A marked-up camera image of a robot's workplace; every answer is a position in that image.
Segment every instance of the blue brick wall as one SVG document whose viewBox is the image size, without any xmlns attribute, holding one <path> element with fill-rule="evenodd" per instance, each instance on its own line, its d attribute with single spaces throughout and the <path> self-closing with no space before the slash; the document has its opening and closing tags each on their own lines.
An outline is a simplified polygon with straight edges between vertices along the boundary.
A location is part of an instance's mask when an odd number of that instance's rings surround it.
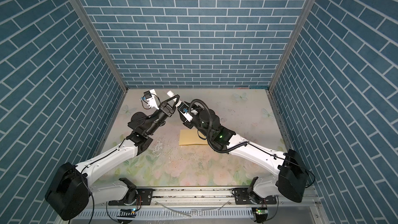
<svg viewBox="0 0 398 224">
<path fill-rule="evenodd" d="M 398 0 L 316 0 L 275 87 L 331 223 L 398 223 Z"/>
<path fill-rule="evenodd" d="M 305 0 L 81 0 L 129 87 L 269 84 Z"/>
<path fill-rule="evenodd" d="M 54 170 L 93 155 L 122 91 L 67 0 L 0 0 L 0 223 L 47 223 Z"/>
</svg>

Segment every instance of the black mounting plate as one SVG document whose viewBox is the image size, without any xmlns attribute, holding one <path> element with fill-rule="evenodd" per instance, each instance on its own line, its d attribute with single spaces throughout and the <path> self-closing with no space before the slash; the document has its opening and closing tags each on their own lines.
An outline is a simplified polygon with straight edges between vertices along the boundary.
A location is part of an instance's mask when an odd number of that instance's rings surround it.
<svg viewBox="0 0 398 224">
<path fill-rule="evenodd" d="M 232 190 L 232 194 L 235 196 L 236 205 L 253 204 L 253 202 L 249 198 L 249 193 L 247 192 L 247 188 L 234 188 Z M 276 197 L 272 195 L 266 197 L 266 203 L 276 204 Z"/>
<path fill-rule="evenodd" d="M 141 196 L 141 205 L 150 205 L 152 201 L 152 193 L 153 189 L 137 189 L 137 196 Z M 110 201 L 108 202 L 109 206 L 127 206 L 124 205 L 123 200 L 120 201 Z"/>
</svg>

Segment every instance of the yellow paper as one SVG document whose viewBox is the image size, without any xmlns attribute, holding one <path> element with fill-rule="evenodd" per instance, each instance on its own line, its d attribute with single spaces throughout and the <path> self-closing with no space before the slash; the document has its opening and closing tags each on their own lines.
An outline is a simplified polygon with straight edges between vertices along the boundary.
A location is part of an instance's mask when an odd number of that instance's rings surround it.
<svg viewBox="0 0 398 224">
<path fill-rule="evenodd" d="M 180 131 L 180 142 L 179 145 L 186 146 L 192 144 L 207 144 L 206 140 L 202 140 L 198 137 L 197 129 L 183 129 Z"/>
</svg>

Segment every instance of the black corrugated hose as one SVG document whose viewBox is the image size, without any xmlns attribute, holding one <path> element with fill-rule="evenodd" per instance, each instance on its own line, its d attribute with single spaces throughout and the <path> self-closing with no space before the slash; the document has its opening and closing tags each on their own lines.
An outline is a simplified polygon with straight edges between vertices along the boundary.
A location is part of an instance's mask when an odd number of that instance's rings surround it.
<svg viewBox="0 0 398 224">
<path fill-rule="evenodd" d="M 191 101 L 191 103 L 189 104 L 189 107 L 188 107 L 188 114 L 189 115 L 191 115 L 191 109 L 192 109 L 192 106 L 193 106 L 193 104 L 195 104 L 195 103 L 199 103 L 199 104 L 201 104 L 202 106 L 203 106 L 203 109 L 207 112 L 207 115 L 209 116 L 209 127 L 207 128 L 207 134 L 206 134 L 206 138 L 207 138 L 207 143 L 209 144 L 209 146 L 215 151 L 215 152 L 218 152 L 218 153 L 227 153 L 227 152 L 231 152 L 231 151 L 233 151 L 234 149 L 237 149 L 237 148 L 239 148 L 239 147 L 241 147 L 241 146 L 245 146 L 246 144 L 248 144 L 249 142 L 241 142 L 241 143 L 239 143 L 239 144 L 237 144 L 237 145 L 235 145 L 235 146 L 233 146 L 233 147 L 231 147 L 231 148 L 228 148 L 228 149 L 226 149 L 226 150 L 218 150 L 216 147 L 214 147 L 214 145 L 210 142 L 210 131 L 211 131 L 211 127 L 213 126 L 213 117 L 211 116 L 211 113 L 210 113 L 210 111 L 209 111 L 209 108 L 207 107 L 207 105 L 206 105 L 206 103 L 204 103 L 202 100 L 200 100 L 200 99 L 194 99 L 193 101 Z"/>
</svg>

